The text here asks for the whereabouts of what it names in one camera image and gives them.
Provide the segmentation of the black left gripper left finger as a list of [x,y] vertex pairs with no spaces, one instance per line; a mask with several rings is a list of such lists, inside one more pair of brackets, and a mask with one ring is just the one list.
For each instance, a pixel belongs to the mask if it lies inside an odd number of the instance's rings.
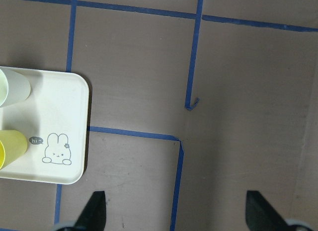
[[77,220],[58,223],[54,231],[103,231],[106,226],[106,197],[104,191],[94,191]]

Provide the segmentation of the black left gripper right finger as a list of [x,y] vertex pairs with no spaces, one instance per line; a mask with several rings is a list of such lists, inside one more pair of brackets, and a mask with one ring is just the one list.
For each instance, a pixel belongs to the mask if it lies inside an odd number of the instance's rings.
[[310,225],[284,219],[256,190],[246,192],[245,222],[250,231],[311,231]]

